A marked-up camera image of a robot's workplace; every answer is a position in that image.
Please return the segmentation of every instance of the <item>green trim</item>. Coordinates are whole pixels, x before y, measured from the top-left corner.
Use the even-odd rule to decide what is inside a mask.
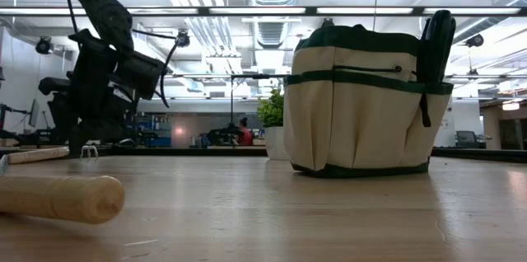
[[[450,95],[454,90],[454,84],[442,83],[442,84],[426,84],[426,93],[436,95]]]
[[[373,87],[388,88],[397,91],[412,93],[423,93],[425,85],[416,82],[404,82],[401,80],[379,77],[368,73],[335,72],[335,82],[355,83]]]
[[[286,86],[302,84],[303,82],[313,81],[332,81],[333,70],[319,70],[305,72],[299,75],[291,75],[284,78],[284,84]]]
[[[329,26],[301,40],[296,51],[315,47],[337,47],[367,52],[408,53],[417,57],[420,41],[413,35],[377,33],[361,27]]]
[[[423,93],[425,85],[416,82],[404,82],[389,77],[379,77],[368,73],[352,73],[334,70],[321,70],[286,77],[286,85],[296,85],[303,82],[333,81],[341,83],[362,84],[373,87],[388,88],[397,91]]]
[[[369,168],[369,169],[357,169],[357,168],[344,168],[341,166],[334,166],[326,164],[325,168],[321,171],[312,171],[309,168],[296,165],[291,163],[295,171],[304,172],[306,175],[319,177],[319,178],[357,178],[357,177],[370,177],[370,176],[387,176],[387,175],[409,175],[416,173],[428,172],[428,166],[430,162],[424,162],[415,167],[390,167],[390,168]]]

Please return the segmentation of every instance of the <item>black chair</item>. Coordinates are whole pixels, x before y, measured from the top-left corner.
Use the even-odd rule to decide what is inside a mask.
[[[474,131],[456,131],[458,147],[479,148],[478,139]]]

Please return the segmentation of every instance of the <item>cable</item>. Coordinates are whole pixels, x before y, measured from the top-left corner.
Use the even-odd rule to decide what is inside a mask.
[[[138,34],[155,36],[155,37],[158,37],[158,38],[161,38],[161,39],[179,40],[177,37],[171,36],[171,35],[158,35],[158,34],[155,34],[155,33],[148,32],[148,31],[142,31],[142,30],[136,30],[136,29],[132,29],[132,31],[135,32],[135,33],[138,33]]]
[[[37,73],[36,73],[36,88],[35,88],[35,99],[36,99],[36,95],[39,93],[39,81],[40,81],[40,67],[42,66],[42,55],[39,54],[39,69],[37,70]]]
[[[75,14],[73,14],[72,0],[67,0],[67,1],[68,1],[69,16],[72,18],[73,31],[75,31],[75,33],[77,33],[77,32],[79,32],[79,29],[78,29],[78,26],[77,26],[77,21],[75,21]],[[77,43],[77,45],[79,46],[79,51],[80,51],[81,50],[81,43]]]
[[[6,131],[9,131],[9,130],[15,129],[16,126],[18,126],[18,125],[22,124],[22,122],[26,121],[26,117],[27,117],[27,115],[28,115],[28,114],[25,114],[25,115],[24,115],[24,118],[22,118],[22,120],[20,120],[20,122],[18,122],[17,125],[15,125],[15,126],[13,126],[13,127],[10,127],[9,129],[6,129]]]
[[[168,68],[168,64],[170,63],[170,60],[172,59],[172,55],[174,54],[175,49],[178,47],[178,43],[179,42],[180,41],[176,38],[175,42],[174,42],[174,45],[172,46],[172,49],[170,50],[170,52],[168,53],[168,56],[166,57],[165,66],[163,67],[163,73],[161,74],[161,84],[160,84],[161,94],[160,94],[160,98],[163,101],[163,104],[166,106],[167,109],[169,109],[170,106],[168,105],[168,102],[166,102],[166,98],[165,98],[165,75],[167,73],[166,68]]]
[[[375,24],[377,22],[377,0],[375,0],[375,8],[373,13],[373,29],[372,31],[375,31]]]

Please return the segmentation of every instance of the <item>white pot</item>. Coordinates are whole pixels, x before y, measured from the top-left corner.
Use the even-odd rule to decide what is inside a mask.
[[[265,129],[265,148],[271,160],[289,161],[283,144],[283,127]]]

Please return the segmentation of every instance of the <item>table surface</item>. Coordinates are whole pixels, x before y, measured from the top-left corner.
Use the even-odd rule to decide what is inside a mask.
[[[2,261],[525,261],[527,165],[433,158],[429,175],[322,180],[261,157],[102,157],[7,175],[112,175],[98,226],[0,215]]]

